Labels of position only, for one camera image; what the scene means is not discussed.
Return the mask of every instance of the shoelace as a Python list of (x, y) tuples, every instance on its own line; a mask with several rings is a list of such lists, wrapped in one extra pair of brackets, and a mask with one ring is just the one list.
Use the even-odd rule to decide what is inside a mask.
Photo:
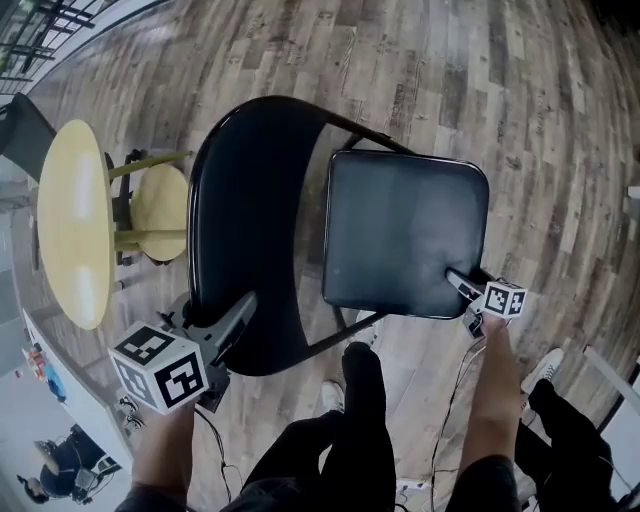
[(551, 377), (553, 377), (554, 373), (556, 373), (556, 369), (553, 366), (547, 366), (547, 369), (544, 372), (544, 377), (542, 378), (546, 380), (551, 380)]

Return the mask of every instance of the person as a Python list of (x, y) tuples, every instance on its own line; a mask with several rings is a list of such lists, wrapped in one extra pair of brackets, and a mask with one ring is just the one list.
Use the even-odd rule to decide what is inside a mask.
[[(504, 320), (484, 314), (482, 329), (485, 358), (447, 512), (520, 511), (514, 460), (529, 441), (518, 440), (526, 428), (520, 423), (520, 381)], [(342, 365), (346, 396), (335, 383), (325, 382), (321, 397), (326, 412), (290, 424), (222, 512), (394, 510), (396, 478), (380, 361), (368, 344), (353, 342)], [(532, 408), (543, 411), (542, 401), (550, 400), (546, 406), (552, 414), (557, 402), (544, 389), (546, 384), (535, 384)], [(183, 406), (149, 425), (136, 453), (131, 490), (117, 512), (184, 510), (192, 471), (194, 408), (194, 404)], [(329, 446), (320, 472), (318, 458)], [(539, 479), (542, 495), (548, 492), (543, 480), (548, 485), (549, 477)], [(567, 490), (571, 495), (576, 492)]]
[(618, 510), (610, 492), (611, 448), (586, 416), (558, 396), (551, 383), (562, 358), (562, 349), (552, 350), (522, 382), (522, 391), (540, 417), (551, 446), (521, 421), (515, 463), (533, 479), (542, 512)]
[[(393, 510), (396, 475), (380, 360), (367, 343), (354, 341), (342, 367), (346, 393), (335, 382), (323, 383), (324, 414), (287, 426), (224, 512), (334, 510), (335, 503)], [(194, 407), (149, 422), (134, 459), (131, 491), (118, 512), (185, 509)], [(320, 454), (329, 446), (320, 472)]]
[[(78, 425), (71, 427), (71, 435), (59, 445), (52, 441), (36, 441), (34, 444), (45, 461), (40, 478), (17, 477), (27, 496), (37, 504), (46, 503), (51, 498), (72, 496), (80, 469), (93, 469), (105, 455)], [(118, 469), (119, 466), (111, 461), (108, 472)]]

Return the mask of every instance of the sitting person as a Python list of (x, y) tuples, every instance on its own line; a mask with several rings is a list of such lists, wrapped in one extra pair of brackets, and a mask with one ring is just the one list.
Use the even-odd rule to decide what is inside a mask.
[[(23, 484), (27, 496), (38, 504), (46, 503), (49, 498), (72, 496), (80, 469), (93, 469), (105, 455), (78, 425), (71, 427), (71, 435), (59, 445), (53, 441), (36, 441), (34, 444), (45, 461), (40, 478), (26, 479), (18, 475), (18, 481)], [(101, 473), (101, 477), (120, 469), (115, 462), (110, 462), (109, 469)]]

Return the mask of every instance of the white cube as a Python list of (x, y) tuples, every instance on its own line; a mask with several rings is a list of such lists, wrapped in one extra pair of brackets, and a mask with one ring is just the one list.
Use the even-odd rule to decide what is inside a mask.
[(524, 311), (527, 289), (504, 281), (489, 281), (481, 310), (502, 318), (517, 318)]
[(136, 322), (109, 349), (127, 392), (168, 414), (208, 388), (200, 346), (143, 322)]

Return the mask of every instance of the wooden floor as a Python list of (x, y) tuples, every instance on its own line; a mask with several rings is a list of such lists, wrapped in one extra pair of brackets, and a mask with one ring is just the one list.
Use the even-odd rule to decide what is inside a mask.
[[(640, 348), (640, 242), (624, 209), (625, 186), (640, 178), (639, 62), (638, 37), (603, 29), (580, 0), (175, 0), (92, 42), (31, 97), (56, 128), (88, 121), (116, 161), (133, 147), (197, 150), (233, 106), (273, 93), (339, 112), (420, 153), (478, 164), (491, 184), (484, 267), (532, 292), (511, 328), (520, 372), (562, 347), (557, 389), (599, 423), (616, 395), (585, 365), (583, 348), (593, 345), (623, 376)], [(339, 138), (324, 136), (322, 154)], [(325, 172), (324, 164), (309, 171), (296, 245), (299, 303), (313, 339), (335, 329), (320, 296)], [(14, 216), (14, 238), (21, 300), (35, 309), (52, 299), (30, 265), (25, 212)], [(143, 259), (118, 273), (143, 281), (114, 296), (99, 329), (46, 322), (82, 363), (134, 320), (155, 322), (154, 312), (186, 290), (184, 258), (160, 268)], [(430, 476), (469, 344), (458, 321), (385, 320), (375, 349), (399, 477)], [(336, 348), (269, 378), (233, 377), (213, 419), (244, 477), (289, 422), (313, 414), (339, 356)], [(481, 360), (460, 387), (439, 468), (457, 467)], [(197, 423), (190, 503), (217, 510), (225, 502), (218, 455)], [(438, 475), (440, 510), (454, 479)], [(527, 497), (531, 483), (520, 484)]]

